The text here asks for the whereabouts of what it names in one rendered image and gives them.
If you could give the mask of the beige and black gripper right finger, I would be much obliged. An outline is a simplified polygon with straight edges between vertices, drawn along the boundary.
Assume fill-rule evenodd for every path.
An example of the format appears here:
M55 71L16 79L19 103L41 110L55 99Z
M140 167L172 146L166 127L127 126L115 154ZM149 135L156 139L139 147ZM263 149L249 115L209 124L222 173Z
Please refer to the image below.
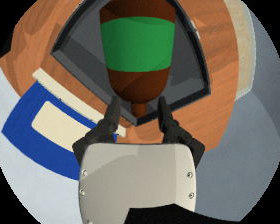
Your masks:
M191 150L196 170L205 151L205 146L200 141L193 138L189 132L180 127L177 120L173 119L170 105L167 105L165 96L159 97L157 117L159 130L164 134L162 143L181 143L186 145Z

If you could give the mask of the brown bottle with green label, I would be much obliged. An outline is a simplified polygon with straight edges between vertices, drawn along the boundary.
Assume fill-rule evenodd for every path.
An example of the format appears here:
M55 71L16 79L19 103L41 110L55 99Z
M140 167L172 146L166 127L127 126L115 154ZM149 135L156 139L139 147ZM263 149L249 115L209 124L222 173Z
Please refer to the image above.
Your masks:
M110 85L143 117L167 85L176 10L165 0L111 0L99 15Z

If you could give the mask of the blue plastic crate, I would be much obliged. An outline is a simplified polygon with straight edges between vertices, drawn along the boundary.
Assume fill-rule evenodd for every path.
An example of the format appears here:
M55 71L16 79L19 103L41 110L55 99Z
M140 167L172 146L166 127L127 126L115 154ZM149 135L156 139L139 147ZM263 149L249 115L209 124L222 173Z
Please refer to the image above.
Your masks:
M36 81L15 105L1 132L34 162L79 181L80 166L72 144L96 126Z

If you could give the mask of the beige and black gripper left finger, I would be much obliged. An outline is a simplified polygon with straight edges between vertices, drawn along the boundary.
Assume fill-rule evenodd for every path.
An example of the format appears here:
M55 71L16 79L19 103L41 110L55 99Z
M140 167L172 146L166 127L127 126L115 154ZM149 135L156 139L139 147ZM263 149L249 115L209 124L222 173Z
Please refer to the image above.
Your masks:
M119 98L117 96L113 96L110 106L107 106L104 118L100 119L97 126L88 131L85 134L85 137L80 138L72 145L72 149L79 166L81 166L82 157L87 145L92 144L93 142L115 143L113 133L118 130L120 114L121 108Z

